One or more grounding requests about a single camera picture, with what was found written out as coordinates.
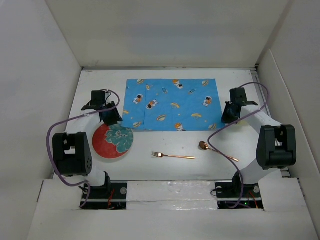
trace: fork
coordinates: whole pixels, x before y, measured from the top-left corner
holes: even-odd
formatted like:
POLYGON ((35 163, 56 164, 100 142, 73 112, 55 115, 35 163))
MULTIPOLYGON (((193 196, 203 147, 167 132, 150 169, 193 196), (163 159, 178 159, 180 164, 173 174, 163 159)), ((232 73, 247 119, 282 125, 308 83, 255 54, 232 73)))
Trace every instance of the fork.
POLYGON ((177 155, 167 155, 163 154, 161 152, 152 152, 152 156, 157 157, 157 158, 162 158, 162 157, 171 157, 171 158, 181 158, 181 159, 195 159, 194 156, 177 156, 177 155))

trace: fold crease in cloth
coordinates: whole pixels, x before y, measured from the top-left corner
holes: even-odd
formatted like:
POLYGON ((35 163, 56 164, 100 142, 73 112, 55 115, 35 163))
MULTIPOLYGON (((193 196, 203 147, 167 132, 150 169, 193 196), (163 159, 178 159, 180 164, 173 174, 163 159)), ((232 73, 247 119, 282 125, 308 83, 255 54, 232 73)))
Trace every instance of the fold crease in cloth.
POLYGON ((208 131, 224 126, 215 79, 129 79, 122 126, 152 131, 208 131))

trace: spoon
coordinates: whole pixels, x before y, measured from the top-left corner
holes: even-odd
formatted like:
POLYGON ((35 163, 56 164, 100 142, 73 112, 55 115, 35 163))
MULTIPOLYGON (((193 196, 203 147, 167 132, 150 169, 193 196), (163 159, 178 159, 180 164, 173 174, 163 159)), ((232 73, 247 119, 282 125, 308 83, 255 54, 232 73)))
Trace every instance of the spoon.
MULTIPOLYGON (((204 141, 199 142, 199 147, 200 147, 201 149, 203 149, 203 150, 211 150, 211 151, 214 151, 214 152, 216 152, 216 153, 218 153, 218 154, 221 154, 220 152, 218 152, 218 151, 216 151, 216 150, 214 150, 214 149, 211 149, 211 148, 208 146, 208 144, 207 144, 206 142, 204 142, 204 141)), ((228 156, 228 155, 226 155, 226 156, 227 156, 228 158, 232 159, 232 160, 235 161, 235 162, 239 162, 239 160, 236 159, 236 158, 234 158, 233 156, 228 156)))

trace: green flower design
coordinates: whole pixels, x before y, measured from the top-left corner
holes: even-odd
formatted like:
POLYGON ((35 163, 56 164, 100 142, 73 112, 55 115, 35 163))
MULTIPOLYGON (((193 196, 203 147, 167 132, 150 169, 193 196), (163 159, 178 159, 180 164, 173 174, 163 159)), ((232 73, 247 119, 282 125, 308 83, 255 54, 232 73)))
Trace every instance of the green flower design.
POLYGON ((119 124, 109 126, 109 130, 105 133, 106 141, 116 146, 118 153, 128 151, 134 141, 134 133, 131 128, 122 127, 119 124))

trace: red wire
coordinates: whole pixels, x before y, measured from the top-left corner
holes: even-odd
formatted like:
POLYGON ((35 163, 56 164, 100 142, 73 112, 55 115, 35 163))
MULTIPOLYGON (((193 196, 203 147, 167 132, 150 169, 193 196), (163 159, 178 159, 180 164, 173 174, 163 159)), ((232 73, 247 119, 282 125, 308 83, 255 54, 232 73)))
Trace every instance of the red wire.
POLYGON ((256 209, 258 209, 258 204, 257 204, 257 201, 256 201, 255 196, 252 194, 252 192, 251 192, 251 191, 249 191, 249 194, 253 197, 254 204, 255 204, 255 208, 256 208, 256 209))
POLYGON ((108 207, 107 207, 106 209, 109 209, 109 208, 110 208, 110 206, 111 206, 111 200, 112 200, 112 198, 113 198, 113 196, 114 196, 114 193, 115 193, 115 189, 112 190, 111 195, 110 195, 110 197, 108 198, 108 207))

